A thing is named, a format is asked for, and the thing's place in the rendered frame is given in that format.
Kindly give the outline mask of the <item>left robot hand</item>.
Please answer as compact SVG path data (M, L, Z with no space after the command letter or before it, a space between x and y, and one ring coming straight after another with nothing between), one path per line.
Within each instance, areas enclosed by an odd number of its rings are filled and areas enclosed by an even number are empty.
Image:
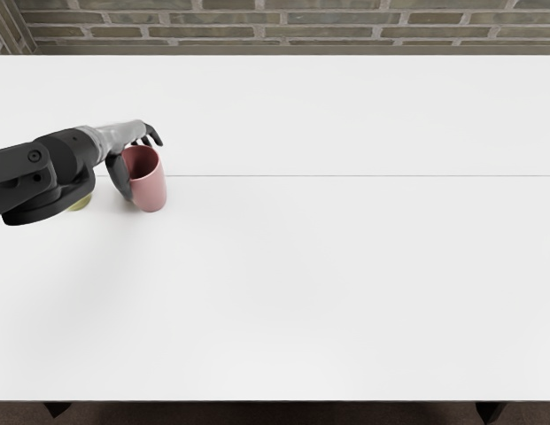
M130 146L137 145L146 145L155 150L157 146L163 145L158 132L153 126L141 120L132 120L96 127L94 139L99 145L100 160L105 163L114 187L124 199L133 203L122 152Z

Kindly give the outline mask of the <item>pink cup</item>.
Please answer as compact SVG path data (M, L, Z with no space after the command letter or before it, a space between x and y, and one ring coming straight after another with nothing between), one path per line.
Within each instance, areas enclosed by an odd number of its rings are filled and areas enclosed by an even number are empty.
M132 192L132 202L142 211L154 213L167 201L167 185L159 154L146 145L130 146L122 152Z

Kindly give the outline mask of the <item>yellow-green cup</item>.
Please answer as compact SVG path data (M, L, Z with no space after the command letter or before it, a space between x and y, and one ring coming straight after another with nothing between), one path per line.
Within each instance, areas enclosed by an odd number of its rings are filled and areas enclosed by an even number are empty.
M86 196L82 197L80 200L76 201L72 205L70 205L66 210L68 212L77 212L81 209L85 208L92 198L92 192L90 191Z

